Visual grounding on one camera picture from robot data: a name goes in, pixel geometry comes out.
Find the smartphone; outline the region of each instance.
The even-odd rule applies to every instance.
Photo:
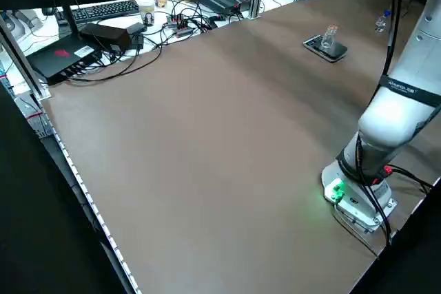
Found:
[[[330,48],[323,48],[322,36],[319,34],[304,41],[303,46],[331,63],[343,59],[347,53],[347,47],[337,41],[334,41]]]

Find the green light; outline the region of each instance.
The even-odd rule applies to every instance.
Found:
[[[344,182],[337,178],[332,182],[332,195],[331,199],[340,202],[343,199],[343,196],[345,196],[345,193],[343,191],[343,187],[345,186]]]

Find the white desk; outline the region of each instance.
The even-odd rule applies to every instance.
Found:
[[[333,219],[318,174],[376,86],[387,36],[369,22],[388,2],[291,3],[165,48],[143,72],[51,89],[44,107],[144,293],[350,291],[373,256]],[[301,44],[329,20],[352,54],[335,65]],[[439,176],[424,145],[397,161]],[[421,195],[393,185],[400,228]],[[384,246],[381,231],[369,240]]]
[[[287,3],[291,3],[293,0],[275,0],[277,1],[279,4],[281,5],[286,5]],[[274,0],[262,0],[263,3],[263,8],[265,9],[265,11],[274,9],[279,7],[279,4],[277,4]],[[184,3],[180,3],[177,5],[176,10],[178,12],[180,12],[181,10],[183,10],[184,8],[186,8],[186,4]],[[155,31],[159,31],[161,29],[161,26],[166,22],[166,14],[161,13],[161,12],[166,12],[166,13],[170,13],[172,11],[173,8],[173,4],[171,1],[168,2],[167,6],[164,8],[156,8],[157,12],[155,14],[155,26],[154,27],[150,27],[149,30],[146,33],[151,33],[151,32],[155,32]],[[44,19],[44,16],[41,14],[40,10],[37,10],[37,14],[39,15],[39,17],[41,17],[42,19]],[[207,16],[211,16],[213,15],[212,13],[210,13],[209,11],[207,11],[205,13]],[[243,16],[247,17],[248,12],[244,12]],[[126,28],[136,22],[141,22],[141,18],[139,16],[133,16],[133,17],[119,17],[119,18],[115,18],[115,19],[109,19],[106,20],[104,22],[102,22],[102,24],[106,24],[106,25],[110,25],[110,26],[114,26],[114,27],[119,27],[119,28]],[[216,24],[221,27],[223,25],[228,24],[228,20],[226,21],[219,21],[216,22]],[[169,36],[172,33],[171,30],[166,30],[165,34],[163,34],[163,38],[166,38],[165,36]],[[20,48],[25,52],[25,55],[29,55],[33,52],[36,52],[37,50],[43,48],[44,46],[55,42],[58,39],[58,25],[57,22],[55,20],[54,17],[48,17],[43,24],[43,27],[41,29],[39,29],[38,31],[34,32],[34,34],[26,37],[24,40],[22,40],[22,42],[20,42]],[[159,36],[159,34],[154,34],[149,36],[149,38],[151,40],[153,40],[156,43],[160,43],[161,42],[161,38]],[[175,37],[171,38],[169,40],[170,43],[176,41],[177,39]],[[141,50],[141,53],[144,52],[148,52],[152,49],[152,45],[148,42],[145,43],[144,48]],[[127,53],[127,55],[134,55],[134,51],[129,51]],[[9,68],[12,61],[10,59],[10,57],[8,56],[8,54],[6,54],[6,52],[2,52],[0,53],[0,61],[3,63],[3,66],[5,67],[5,69]],[[8,70],[8,78],[11,82],[11,85],[14,86],[14,92],[16,94],[19,93],[23,93],[29,90],[29,87],[25,84],[23,78],[21,77],[19,71],[15,68],[15,66],[12,66],[9,70]]]

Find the white cable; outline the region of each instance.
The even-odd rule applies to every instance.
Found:
[[[335,214],[333,213],[332,216],[336,219],[336,221],[338,222],[338,224],[340,224],[342,227],[344,227],[346,230],[348,230],[348,232],[350,232],[350,234],[352,234],[354,236],[355,239],[358,239],[358,241],[360,241],[366,248],[368,248],[371,253],[373,253],[376,257],[376,259],[378,259],[378,254],[374,251],[374,249],[372,248],[372,246],[366,241],[366,239],[364,239],[358,232],[357,230],[355,230],[352,225],[350,225],[350,223],[345,219],[346,216],[342,215],[342,213],[337,209],[337,204],[334,205],[334,211],[337,213],[337,215],[340,217],[340,219],[351,229],[348,230],[348,228],[343,225],[335,216]]]

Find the white label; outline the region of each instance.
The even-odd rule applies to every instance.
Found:
[[[78,51],[74,52],[74,54],[80,58],[83,58],[86,55],[89,55],[94,51],[93,48],[90,46],[84,46],[83,48],[80,48]]]

